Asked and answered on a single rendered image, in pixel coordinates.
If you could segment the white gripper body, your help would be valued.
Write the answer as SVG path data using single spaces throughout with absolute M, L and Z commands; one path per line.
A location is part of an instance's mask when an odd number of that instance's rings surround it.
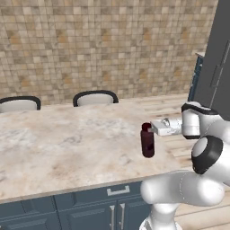
M 164 118 L 151 121 L 152 130 L 158 136 L 170 136 L 181 134 L 182 120 L 180 118 Z

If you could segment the dark red juice bottle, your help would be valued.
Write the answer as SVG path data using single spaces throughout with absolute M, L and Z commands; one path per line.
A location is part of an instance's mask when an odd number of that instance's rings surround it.
M 142 129 L 140 132 L 142 154 L 146 158 L 151 158 L 155 155 L 155 139 L 151 128 L 151 124 L 145 122 L 142 124 Z

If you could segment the blue cabinet run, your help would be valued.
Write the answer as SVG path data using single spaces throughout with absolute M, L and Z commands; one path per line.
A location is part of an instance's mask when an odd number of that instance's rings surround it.
M 201 72 L 205 53 L 204 52 L 197 52 L 196 55 L 197 55 L 197 61 L 196 61 L 196 65 L 195 65 L 194 72 L 193 72 L 191 82 L 190 82 L 190 91 L 189 91 L 189 96 L 188 96 L 189 102 L 194 99 L 196 87 L 197 87 L 198 80 L 199 80 L 199 74 Z

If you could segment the blue cabinet door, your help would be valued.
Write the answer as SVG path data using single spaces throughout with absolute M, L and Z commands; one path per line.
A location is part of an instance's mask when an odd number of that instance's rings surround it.
M 0 230 L 61 230 L 56 213 L 0 220 Z
M 151 206 L 146 204 L 140 196 L 128 199 L 119 199 L 117 207 L 117 230 L 120 230 L 121 203 L 125 203 L 124 229 L 139 230 L 140 225 L 149 215 Z
M 111 205 L 115 205 L 114 230 L 116 230 L 115 201 L 59 211 L 61 228 L 62 230 L 111 230 Z

